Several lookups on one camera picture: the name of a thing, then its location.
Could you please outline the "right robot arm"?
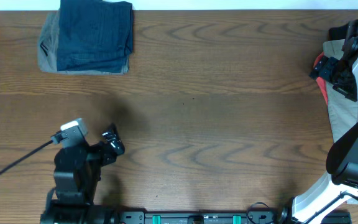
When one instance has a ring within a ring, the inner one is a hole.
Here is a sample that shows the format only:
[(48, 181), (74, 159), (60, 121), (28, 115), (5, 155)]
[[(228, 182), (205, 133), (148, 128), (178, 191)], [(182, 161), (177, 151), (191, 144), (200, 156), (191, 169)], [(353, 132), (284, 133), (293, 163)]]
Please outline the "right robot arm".
[(280, 223), (350, 223), (348, 214), (332, 211), (350, 198), (358, 201), (358, 19), (331, 28), (329, 38), (343, 42), (342, 56), (322, 55), (310, 77), (355, 102), (356, 123), (330, 148), (323, 176), (283, 209)]

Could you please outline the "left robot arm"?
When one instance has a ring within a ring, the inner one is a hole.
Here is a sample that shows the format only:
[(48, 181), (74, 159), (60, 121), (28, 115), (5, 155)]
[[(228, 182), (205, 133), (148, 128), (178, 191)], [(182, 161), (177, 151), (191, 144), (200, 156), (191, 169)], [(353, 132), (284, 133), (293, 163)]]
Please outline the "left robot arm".
[(101, 168), (116, 162), (125, 153), (115, 124), (102, 134), (103, 141), (90, 145), (85, 139), (83, 125), (74, 122), (54, 134), (51, 140), (61, 144), (54, 158), (55, 187), (47, 196), (40, 223), (49, 224), (117, 224), (117, 211), (94, 204)]

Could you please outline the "dark blue denim shorts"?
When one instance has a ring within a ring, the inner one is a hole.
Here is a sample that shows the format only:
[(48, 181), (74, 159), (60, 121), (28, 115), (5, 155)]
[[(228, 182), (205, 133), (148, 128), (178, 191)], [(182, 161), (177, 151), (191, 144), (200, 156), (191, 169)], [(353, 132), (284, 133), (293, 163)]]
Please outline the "dark blue denim shorts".
[(127, 1), (61, 1), (57, 70), (127, 73), (133, 20)]

